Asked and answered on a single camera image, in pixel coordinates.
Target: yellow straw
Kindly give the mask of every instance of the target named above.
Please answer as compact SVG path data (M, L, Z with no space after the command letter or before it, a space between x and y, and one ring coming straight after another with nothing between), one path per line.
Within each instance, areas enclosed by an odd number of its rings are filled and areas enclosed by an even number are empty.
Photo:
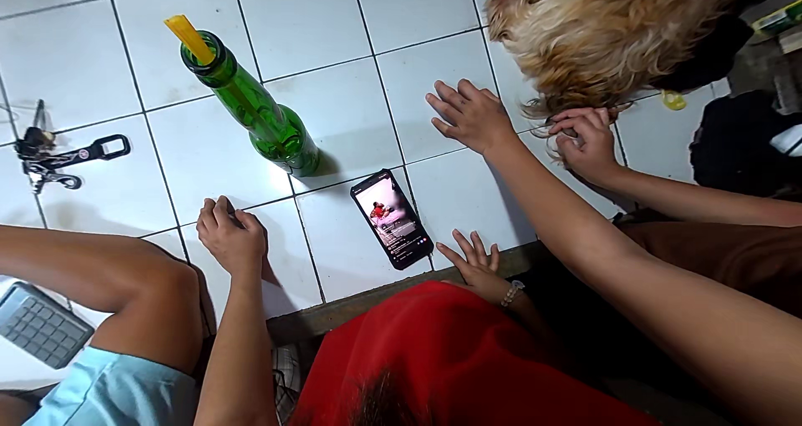
M212 61L214 61L214 53L209 50L206 42L204 42L200 34L195 31L195 27L193 27L193 24L189 23L189 19L187 19L184 14L166 19L165 24L175 33L175 36L177 36L181 42L184 42L187 49L195 55L195 58L198 58L201 64L204 66L212 64Z

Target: green glass bottle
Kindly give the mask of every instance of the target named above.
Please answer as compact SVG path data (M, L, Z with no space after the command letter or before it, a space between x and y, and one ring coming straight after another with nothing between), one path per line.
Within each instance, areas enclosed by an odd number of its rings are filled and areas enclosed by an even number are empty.
M201 64L181 44L181 58L186 67L226 105L228 112L244 126L251 144L267 160L296 177L312 175L320 164L320 152L310 138L301 118L279 105L261 83L236 63L234 55L220 39L198 30L214 61Z

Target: light blue shorts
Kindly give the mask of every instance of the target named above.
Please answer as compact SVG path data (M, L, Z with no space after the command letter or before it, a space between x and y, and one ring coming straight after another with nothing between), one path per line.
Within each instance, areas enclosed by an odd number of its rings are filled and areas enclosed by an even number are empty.
M24 426L188 426L195 418L197 394L195 380L178 370L87 347Z

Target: red shirt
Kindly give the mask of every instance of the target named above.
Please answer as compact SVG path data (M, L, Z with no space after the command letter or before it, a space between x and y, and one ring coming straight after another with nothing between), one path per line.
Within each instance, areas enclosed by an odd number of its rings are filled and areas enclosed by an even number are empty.
M383 369L435 424L649 425L652 417L542 361L546 352L500 308L430 281L331 331L295 409L297 424L347 425L358 390Z

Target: keyboard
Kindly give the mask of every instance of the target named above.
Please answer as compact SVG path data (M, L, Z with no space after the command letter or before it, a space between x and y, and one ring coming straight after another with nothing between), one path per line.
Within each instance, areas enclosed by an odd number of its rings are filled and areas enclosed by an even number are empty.
M51 368L64 368L94 333L31 284L16 282L0 299L0 335Z

